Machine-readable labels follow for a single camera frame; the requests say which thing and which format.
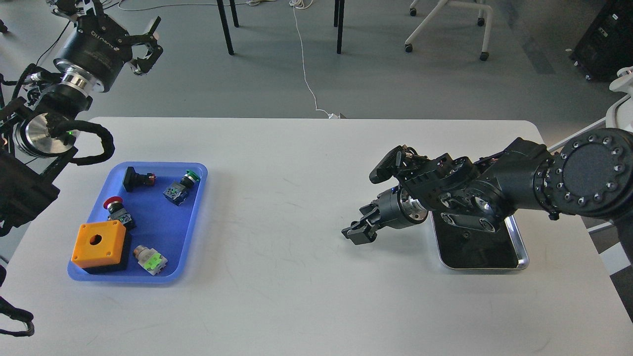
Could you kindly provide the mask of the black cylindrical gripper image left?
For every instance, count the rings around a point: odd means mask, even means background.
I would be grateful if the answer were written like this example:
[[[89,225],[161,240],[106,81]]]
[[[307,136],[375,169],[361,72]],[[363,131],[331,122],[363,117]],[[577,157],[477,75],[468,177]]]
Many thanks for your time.
[[[47,4],[53,14],[75,23],[75,32],[53,61],[55,67],[60,71],[81,68],[96,79],[97,91],[111,90],[125,63],[135,75],[145,75],[163,53],[156,34],[160,16],[149,23],[144,34],[129,35],[118,23],[106,22],[101,0],[48,0]],[[134,58],[135,46],[145,47],[145,55]]]

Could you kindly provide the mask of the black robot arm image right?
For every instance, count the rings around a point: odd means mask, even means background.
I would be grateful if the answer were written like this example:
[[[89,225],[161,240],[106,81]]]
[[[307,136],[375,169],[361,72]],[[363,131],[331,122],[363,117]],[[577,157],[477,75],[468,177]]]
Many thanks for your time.
[[[495,234],[516,210],[542,210],[614,223],[632,259],[632,133],[594,129],[574,136],[559,153],[517,138],[504,151],[472,162],[436,159],[398,145],[370,172],[379,184],[398,184],[360,208],[362,218],[341,230],[355,245],[371,243],[383,227],[422,223],[429,212],[448,225]]]

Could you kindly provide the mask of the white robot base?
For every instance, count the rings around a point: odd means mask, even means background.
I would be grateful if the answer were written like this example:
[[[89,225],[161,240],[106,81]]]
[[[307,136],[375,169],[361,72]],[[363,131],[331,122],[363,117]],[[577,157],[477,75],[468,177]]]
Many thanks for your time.
[[[623,92],[625,96],[608,108],[603,119],[597,120],[596,122],[548,147],[547,149],[549,152],[557,151],[572,138],[594,129],[605,127],[622,129],[629,132],[633,131],[633,68],[624,67],[618,70],[617,78],[611,81],[609,90],[613,92]]]

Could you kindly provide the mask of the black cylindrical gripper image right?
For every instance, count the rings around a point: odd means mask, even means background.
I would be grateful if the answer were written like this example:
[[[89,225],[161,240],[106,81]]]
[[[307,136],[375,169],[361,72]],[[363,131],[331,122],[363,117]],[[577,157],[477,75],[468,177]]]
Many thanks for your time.
[[[361,218],[343,228],[341,233],[355,245],[373,243],[384,227],[407,228],[423,223],[429,211],[403,188],[391,188],[377,196],[377,203],[359,209]]]

